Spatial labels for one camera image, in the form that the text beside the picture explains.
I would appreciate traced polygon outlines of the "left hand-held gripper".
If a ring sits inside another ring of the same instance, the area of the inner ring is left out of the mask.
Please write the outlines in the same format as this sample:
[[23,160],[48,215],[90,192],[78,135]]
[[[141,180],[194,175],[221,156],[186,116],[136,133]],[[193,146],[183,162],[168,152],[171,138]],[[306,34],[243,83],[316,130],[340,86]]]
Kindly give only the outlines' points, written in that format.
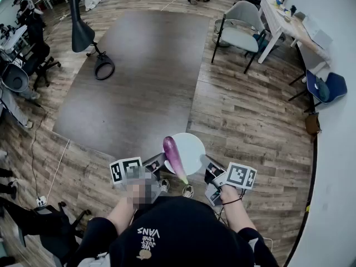
[[151,205],[161,190],[156,175],[167,160],[164,152],[142,163],[140,157],[120,159],[110,163],[114,185],[120,185],[133,205]]

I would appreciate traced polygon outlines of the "purple eggplant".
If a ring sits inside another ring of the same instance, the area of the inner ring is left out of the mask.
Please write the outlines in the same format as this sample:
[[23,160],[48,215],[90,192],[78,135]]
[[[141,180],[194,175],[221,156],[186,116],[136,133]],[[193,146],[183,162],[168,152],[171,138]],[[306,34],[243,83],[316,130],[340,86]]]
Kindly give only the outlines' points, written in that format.
[[187,176],[182,165],[181,157],[175,140],[171,136],[166,136],[163,140],[163,150],[167,161],[170,163],[176,176],[185,184],[188,185]]

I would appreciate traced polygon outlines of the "white round plate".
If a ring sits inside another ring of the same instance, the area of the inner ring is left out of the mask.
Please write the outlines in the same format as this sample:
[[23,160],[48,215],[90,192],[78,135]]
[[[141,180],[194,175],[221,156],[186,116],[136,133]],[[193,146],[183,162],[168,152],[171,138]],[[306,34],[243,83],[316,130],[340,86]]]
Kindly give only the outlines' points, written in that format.
[[[188,177],[198,172],[202,168],[200,156],[205,154],[205,147],[201,140],[190,133],[177,133],[172,138],[176,142],[186,176]],[[165,161],[165,166],[170,172],[174,173],[167,160]]]

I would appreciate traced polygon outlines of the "person's right forearm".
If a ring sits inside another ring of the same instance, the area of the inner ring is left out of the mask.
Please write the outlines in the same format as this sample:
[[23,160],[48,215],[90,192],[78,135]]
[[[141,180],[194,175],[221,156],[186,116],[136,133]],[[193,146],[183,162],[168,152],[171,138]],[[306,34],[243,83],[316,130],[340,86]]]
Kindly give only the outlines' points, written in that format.
[[236,233],[240,232],[244,228],[256,230],[256,227],[249,218],[242,201],[225,205],[224,210],[229,228],[234,230]]

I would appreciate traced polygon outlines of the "person's left forearm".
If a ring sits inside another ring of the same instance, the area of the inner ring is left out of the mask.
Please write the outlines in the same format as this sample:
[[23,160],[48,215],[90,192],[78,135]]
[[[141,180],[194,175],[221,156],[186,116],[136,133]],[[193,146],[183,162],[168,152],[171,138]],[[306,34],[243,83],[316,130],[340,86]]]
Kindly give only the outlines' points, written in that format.
[[137,208],[131,197],[121,198],[107,216],[113,223],[118,235],[121,235],[130,225]]

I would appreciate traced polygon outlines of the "person's right hand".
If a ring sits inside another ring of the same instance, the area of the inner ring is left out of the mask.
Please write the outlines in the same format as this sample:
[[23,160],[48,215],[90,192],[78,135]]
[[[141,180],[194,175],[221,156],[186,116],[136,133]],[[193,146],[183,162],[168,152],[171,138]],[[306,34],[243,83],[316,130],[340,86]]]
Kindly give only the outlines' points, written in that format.
[[225,184],[221,187],[220,198],[223,204],[227,204],[229,202],[238,200],[240,196],[236,187]]

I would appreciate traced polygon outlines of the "black printed t-shirt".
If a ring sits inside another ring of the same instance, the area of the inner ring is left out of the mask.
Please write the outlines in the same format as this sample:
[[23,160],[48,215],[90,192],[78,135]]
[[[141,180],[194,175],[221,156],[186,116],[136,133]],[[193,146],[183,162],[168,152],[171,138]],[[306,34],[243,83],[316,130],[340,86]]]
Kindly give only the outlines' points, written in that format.
[[212,208],[182,196],[160,196],[118,233],[95,217],[67,267],[279,267],[262,236],[221,223]]

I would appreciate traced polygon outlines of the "brown bag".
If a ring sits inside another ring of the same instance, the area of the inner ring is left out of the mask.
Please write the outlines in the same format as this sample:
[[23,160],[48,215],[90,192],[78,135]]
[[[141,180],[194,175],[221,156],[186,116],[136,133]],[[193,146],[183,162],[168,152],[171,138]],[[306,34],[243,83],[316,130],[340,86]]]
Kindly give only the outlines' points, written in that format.
[[311,136],[316,136],[321,131],[318,116],[318,112],[313,112],[310,113],[305,119],[305,129]]

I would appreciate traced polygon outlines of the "grey chair with black legs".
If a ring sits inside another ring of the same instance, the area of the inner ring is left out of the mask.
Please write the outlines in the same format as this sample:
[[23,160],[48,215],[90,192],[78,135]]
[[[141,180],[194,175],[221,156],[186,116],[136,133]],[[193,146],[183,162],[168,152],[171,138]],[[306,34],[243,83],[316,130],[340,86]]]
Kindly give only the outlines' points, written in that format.
[[[254,27],[259,33],[258,37],[254,38],[252,35],[239,30],[234,25],[236,21],[245,22]],[[256,55],[261,50],[267,34],[258,9],[250,2],[239,1],[227,10],[221,19],[217,19],[214,26],[214,30],[217,32],[214,53],[222,42],[246,51],[247,55],[251,53],[252,57],[244,70],[244,73],[247,73]]]

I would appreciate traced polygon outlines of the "dark green bag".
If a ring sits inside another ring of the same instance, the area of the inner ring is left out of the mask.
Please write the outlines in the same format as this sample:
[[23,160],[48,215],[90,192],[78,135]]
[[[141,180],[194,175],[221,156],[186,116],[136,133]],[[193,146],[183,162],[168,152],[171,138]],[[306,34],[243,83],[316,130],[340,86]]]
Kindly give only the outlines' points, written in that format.
[[318,87],[319,97],[322,102],[329,100],[330,91],[326,83],[321,78],[316,78],[316,86]]

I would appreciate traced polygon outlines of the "black desk lamp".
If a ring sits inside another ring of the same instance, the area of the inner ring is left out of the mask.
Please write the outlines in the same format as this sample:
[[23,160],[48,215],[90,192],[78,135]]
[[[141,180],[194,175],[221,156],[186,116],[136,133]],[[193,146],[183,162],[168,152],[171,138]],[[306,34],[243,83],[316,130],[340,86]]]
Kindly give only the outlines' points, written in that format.
[[89,46],[94,46],[94,53],[87,53],[87,57],[97,54],[97,60],[93,68],[93,74],[97,80],[105,80],[112,76],[115,64],[105,51],[101,52],[94,41],[94,30],[85,23],[80,16],[79,0],[70,0],[72,19],[72,50],[75,53],[84,51]]

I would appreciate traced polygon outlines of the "blue chair with black legs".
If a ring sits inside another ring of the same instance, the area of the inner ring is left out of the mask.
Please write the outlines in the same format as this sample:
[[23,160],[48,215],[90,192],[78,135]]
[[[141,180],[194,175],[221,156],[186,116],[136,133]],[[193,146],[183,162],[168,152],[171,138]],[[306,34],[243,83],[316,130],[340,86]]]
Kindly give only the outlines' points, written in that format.
[[336,99],[345,96],[348,92],[344,77],[336,73],[329,72],[325,83],[329,88],[330,96],[328,101],[322,102],[319,97],[318,87],[316,86],[317,76],[310,70],[306,70],[304,77],[306,84],[305,89],[288,99],[288,101],[292,101],[301,95],[308,95],[310,105],[305,112],[314,112],[317,106],[321,104],[328,105]]

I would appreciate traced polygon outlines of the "white table with light top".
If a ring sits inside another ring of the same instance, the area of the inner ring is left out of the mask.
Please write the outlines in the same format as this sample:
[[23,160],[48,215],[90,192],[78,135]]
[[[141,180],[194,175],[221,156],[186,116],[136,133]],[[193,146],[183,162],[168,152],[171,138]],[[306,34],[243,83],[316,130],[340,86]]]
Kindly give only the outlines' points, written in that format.
[[287,22],[284,17],[282,17],[278,12],[276,0],[261,0],[259,15],[261,16],[262,14],[264,14],[266,18],[272,38],[258,59],[259,64],[264,62],[281,34],[284,33],[294,38],[291,47],[297,42],[300,42],[321,57],[323,59],[322,63],[331,65],[331,59],[327,51],[312,41],[300,20],[292,17],[291,21]]

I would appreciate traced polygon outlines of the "grey oval shell rig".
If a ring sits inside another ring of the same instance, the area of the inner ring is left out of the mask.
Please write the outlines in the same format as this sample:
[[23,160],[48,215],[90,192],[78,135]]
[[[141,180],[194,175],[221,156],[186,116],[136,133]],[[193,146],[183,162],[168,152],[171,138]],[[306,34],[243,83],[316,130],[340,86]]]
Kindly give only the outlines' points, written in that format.
[[7,63],[0,75],[1,83],[13,92],[21,93],[28,88],[29,78],[25,71],[15,64]]

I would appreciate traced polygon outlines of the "white desk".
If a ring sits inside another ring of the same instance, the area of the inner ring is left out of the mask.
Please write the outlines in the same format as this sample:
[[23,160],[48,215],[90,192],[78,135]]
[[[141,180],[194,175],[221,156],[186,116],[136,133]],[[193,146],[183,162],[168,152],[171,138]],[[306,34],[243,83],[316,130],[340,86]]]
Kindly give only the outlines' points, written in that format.
[[27,32],[27,25],[23,25],[22,27],[18,28],[13,35],[5,42],[4,45],[0,46],[0,50],[5,53],[11,53],[14,50],[16,43],[21,40],[28,46],[28,42],[25,40],[23,35]]

